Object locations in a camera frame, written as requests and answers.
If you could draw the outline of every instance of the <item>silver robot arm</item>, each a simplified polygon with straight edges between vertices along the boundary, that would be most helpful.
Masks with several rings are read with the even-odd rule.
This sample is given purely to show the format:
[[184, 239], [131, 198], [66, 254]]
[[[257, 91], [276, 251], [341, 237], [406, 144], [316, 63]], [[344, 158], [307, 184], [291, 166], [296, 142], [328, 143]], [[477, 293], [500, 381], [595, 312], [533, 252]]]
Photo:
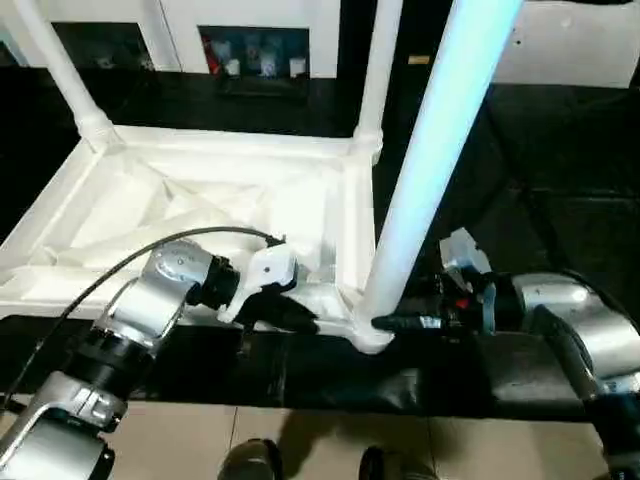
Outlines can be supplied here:
[[117, 428], [185, 305], [205, 304], [232, 321], [229, 306], [237, 314], [262, 287], [291, 287], [295, 272], [286, 245], [257, 252], [243, 275], [192, 242], [155, 249], [0, 440], [0, 479], [106, 480], [115, 454], [99, 434]]

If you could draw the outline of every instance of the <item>black shoe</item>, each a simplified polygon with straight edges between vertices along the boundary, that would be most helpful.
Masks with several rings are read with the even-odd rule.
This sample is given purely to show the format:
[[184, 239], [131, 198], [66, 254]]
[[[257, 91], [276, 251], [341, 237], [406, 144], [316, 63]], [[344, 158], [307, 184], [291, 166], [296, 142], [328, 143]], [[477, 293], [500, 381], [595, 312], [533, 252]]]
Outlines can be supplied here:
[[283, 480], [278, 447], [260, 439], [236, 445], [225, 458], [218, 480]]
[[358, 480], [437, 480], [429, 466], [398, 453], [369, 447], [360, 461]]

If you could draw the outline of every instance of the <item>white pole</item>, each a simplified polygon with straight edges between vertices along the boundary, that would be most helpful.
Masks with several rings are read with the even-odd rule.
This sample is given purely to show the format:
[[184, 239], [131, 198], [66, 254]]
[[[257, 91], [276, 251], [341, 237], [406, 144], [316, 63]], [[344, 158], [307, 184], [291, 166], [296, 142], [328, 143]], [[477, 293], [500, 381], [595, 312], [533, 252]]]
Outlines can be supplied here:
[[117, 138], [113, 124], [91, 98], [55, 30], [44, 19], [34, 0], [15, 0], [15, 4], [42, 51], [51, 76], [73, 112], [80, 136], [94, 150], [104, 148], [107, 141]]
[[373, 330], [372, 317], [398, 306], [521, 3], [455, 0], [451, 7], [364, 298], [356, 308], [354, 317], [363, 331]]
[[356, 142], [367, 140], [380, 142], [382, 139], [382, 115], [396, 50], [402, 1], [378, 0], [360, 118], [354, 132]]

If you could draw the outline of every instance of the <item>black countertop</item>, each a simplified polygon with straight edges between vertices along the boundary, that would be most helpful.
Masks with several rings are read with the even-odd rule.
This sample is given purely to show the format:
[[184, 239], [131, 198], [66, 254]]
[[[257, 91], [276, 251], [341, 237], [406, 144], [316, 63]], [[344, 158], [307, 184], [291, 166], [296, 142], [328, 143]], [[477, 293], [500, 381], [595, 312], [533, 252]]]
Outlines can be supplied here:
[[[312, 80], [306, 99], [220, 95], [211, 77], [85, 72], [115, 123], [349, 137], [361, 85]], [[395, 75], [385, 146], [374, 169], [376, 228], [393, 192], [426, 72]], [[71, 114], [46, 72], [4, 69], [0, 159], [6, 236], [77, 142]], [[496, 270], [570, 267], [640, 318], [640, 92], [494, 86], [465, 146], [412, 282], [437, 266], [436, 245], [466, 226]], [[6, 386], [50, 319], [0, 322], [0, 386]], [[33, 391], [64, 358], [69, 321], [32, 370]], [[582, 419], [580, 402], [544, 343], [525, 335], [398, 338], [381, 355], [337, 338], [256, 334], [235, 354], [234, 332], [179, 327], [136, 398], [338, 408], [425, 415]]]

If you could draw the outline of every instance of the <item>white tray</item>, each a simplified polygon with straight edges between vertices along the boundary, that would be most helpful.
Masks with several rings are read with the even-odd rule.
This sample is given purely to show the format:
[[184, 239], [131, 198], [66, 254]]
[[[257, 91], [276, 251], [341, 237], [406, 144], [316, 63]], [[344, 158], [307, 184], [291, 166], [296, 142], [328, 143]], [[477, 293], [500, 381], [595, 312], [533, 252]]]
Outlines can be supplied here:
[[[351, 139], [116, 131], [126, 146], [104, 154], [81, 140], [0, 247], [0, 318], [57, 315], [128, 253], [202, 226], [286, 235], [303, 283], [364, 287], [374, 253], [371, 167], [377, 151], [351, 153]], [[238, 234], [194, 240], [240, 269], [264, 247]], [[96, 318], [144, 261], [99, 288], [75, 315]]]

